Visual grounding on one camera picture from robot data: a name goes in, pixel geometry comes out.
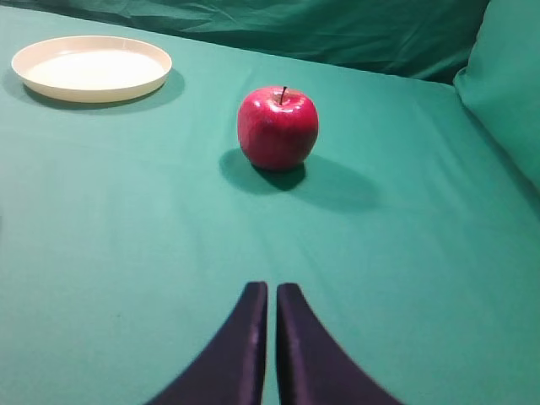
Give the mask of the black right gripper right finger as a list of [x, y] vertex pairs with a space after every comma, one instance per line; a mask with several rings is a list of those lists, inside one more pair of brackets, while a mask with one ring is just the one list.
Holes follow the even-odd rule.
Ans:
[[342, 350], [300, 286], [277, 287], [276, 369], [282, 404], [398, 404]]

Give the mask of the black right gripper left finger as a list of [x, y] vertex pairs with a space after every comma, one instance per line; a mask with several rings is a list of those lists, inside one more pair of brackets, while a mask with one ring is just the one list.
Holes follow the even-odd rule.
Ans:
[[150, 404], [260, 404], [267, 363], [267, 284], [249, 282], [202, 352]]

